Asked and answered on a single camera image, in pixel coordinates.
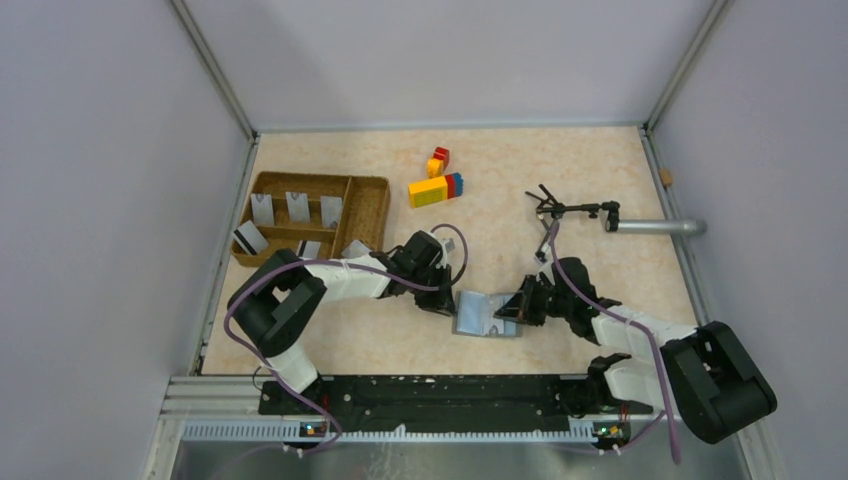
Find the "grey card holder wallet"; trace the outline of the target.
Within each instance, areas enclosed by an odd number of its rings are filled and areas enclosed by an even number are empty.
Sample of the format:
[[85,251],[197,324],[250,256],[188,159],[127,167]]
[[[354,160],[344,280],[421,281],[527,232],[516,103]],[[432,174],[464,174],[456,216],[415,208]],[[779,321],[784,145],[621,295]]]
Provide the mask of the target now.
[[478,338],[519,338],[521,326],[513,321],[499,319],[494,313],[513,297],[511,293],[483,294],[460,291],[456,302],[452,333]]

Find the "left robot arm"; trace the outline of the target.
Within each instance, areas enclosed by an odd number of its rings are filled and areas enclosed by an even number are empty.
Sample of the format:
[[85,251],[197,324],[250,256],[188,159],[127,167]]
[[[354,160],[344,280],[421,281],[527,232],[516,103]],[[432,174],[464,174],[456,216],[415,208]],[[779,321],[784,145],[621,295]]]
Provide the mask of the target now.
[[388,252],[352,259],[304,259],[290,249],[273,253],[227,303],[227,315],[254,354],[285,383],[283,401],[297,413],[319,404],[318,371],[299,338],[324,303],[384,299],[410,293],[424,311],[456,310],[448,263],[450,239],[417,231]]

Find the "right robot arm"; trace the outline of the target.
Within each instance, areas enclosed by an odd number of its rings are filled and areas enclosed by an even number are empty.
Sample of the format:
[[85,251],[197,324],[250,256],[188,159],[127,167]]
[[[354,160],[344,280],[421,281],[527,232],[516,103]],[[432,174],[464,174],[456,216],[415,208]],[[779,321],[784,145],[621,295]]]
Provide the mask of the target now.
[[676,324],[601,297],[576,257],[525,276],[493,315],[528,326],[560,318],[578,337],[616,349],[588,371],[586,397],[600,412],[624,401],[672,410],[698,439],[716,444],[778,407],[773,388],[729,325]]

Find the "card with stripe front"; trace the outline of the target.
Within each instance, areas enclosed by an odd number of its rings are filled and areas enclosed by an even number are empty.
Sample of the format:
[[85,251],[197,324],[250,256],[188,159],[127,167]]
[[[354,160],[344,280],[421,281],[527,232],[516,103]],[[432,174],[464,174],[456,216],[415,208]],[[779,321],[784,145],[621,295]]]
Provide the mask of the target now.
[[322,243],[319,241],[301,240],[298,243],[296,253],[302,259],[318,259]]

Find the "card with stripe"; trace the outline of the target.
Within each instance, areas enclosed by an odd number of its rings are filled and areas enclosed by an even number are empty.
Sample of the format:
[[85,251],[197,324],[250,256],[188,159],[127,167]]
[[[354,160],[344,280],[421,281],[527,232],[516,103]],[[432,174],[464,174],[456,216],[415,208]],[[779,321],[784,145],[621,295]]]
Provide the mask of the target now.
[[233,238],[248,255],[256,256],[264,252],[269,243],[252,220],[247,220],[233,231]]
[[318,259],[322,243],[319,241],[301,240],[298,243],[296,253],[302,259]]

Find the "card with stripe left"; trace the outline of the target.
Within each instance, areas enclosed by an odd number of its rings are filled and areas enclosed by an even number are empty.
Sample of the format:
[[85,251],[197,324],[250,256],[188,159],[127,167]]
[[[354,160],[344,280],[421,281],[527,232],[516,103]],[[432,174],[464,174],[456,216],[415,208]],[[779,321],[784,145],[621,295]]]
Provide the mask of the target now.
[[248,255],[256,256],[264,252],[269,243],[252,220],[247,220],[233,231],[233,238]]

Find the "yellow toy block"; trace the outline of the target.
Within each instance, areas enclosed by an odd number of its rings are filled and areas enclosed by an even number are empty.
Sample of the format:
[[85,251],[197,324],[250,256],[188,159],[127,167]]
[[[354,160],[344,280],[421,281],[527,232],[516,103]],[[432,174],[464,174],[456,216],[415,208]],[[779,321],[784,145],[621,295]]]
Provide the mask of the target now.
[[444,177],[413,182],[408,185],[408,199],[411,208],[440,203],[448,198],[449,187]]

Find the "red blue toy block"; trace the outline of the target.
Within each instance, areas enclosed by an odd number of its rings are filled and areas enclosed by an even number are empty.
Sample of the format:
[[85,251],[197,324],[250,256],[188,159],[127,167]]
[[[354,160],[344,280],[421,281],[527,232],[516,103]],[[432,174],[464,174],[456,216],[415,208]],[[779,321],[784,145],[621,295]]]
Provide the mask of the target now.
[[464,180],[459,172],[451,173],[444,176],[446,183],[446,199],[459,197],[464,192]]

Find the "small red yellow block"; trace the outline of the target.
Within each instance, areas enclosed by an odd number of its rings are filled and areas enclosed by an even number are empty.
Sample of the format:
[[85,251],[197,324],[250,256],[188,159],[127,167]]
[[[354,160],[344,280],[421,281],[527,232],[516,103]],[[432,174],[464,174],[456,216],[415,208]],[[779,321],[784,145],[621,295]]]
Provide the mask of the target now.
[[436,178],[442,176],[449,166],[450,151],[444,147],[436,147],[426,164],[427,176]]

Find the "brown woven tray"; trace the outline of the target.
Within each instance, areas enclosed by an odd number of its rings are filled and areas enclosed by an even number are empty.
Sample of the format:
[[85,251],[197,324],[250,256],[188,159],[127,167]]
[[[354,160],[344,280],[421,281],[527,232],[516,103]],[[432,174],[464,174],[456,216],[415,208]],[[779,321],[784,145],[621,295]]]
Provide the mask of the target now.
[[[293,223],[289,219],[285,193],[304,192],[308,195],[310,223]],[[244,267],[258,267],[270,254],[279,249],[295,251],[301,240],[322,243],[319,257],[339,258],[342,250],[353,240],[360,240],[371,250],[383,248],[385,225],[390,206],[390,183],[385,177],[356,175],[304,174],[262,171],[249,191],[273,197],[274,226],[259,226],[269,247],[256,256],[246,254],[234,238],[230,254]],[[322,226],[320,197],[336,196],[343,199],[343,212],[338,227]],[[248,202],[239,220],[243,224],[252,220],[251,203]]]

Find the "silver metal tube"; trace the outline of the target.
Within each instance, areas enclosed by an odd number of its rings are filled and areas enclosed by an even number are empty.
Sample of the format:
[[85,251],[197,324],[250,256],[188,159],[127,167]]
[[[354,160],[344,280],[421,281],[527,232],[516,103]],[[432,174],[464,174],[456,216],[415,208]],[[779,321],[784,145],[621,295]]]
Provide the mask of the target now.
[[705,233],[707,225],[699,220],[620,220],[616,233],[646,235],[697,236]]

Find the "small wooden cork piece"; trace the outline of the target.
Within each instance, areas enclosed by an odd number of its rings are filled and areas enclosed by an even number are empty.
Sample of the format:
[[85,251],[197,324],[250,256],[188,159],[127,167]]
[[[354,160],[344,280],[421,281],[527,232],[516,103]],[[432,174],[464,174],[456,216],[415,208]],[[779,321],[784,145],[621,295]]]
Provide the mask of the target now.
[[673,175],[672,175],[672,173],[669,169],[660,168],[658,170],[658,175],[659,175],[660,183],[664,188],[668,188],[673,184],[673,182],[674,182]]

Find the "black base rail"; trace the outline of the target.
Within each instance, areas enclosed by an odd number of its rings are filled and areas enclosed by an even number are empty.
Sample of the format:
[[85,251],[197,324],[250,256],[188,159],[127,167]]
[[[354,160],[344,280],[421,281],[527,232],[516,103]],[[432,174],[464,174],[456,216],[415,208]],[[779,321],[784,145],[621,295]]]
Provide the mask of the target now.
[[295,399],[274,381],[262,385],[262,415],[327,411],[344,432],[557,432],[586,415],[649,414],[613,399],[585,375],[324,376]]

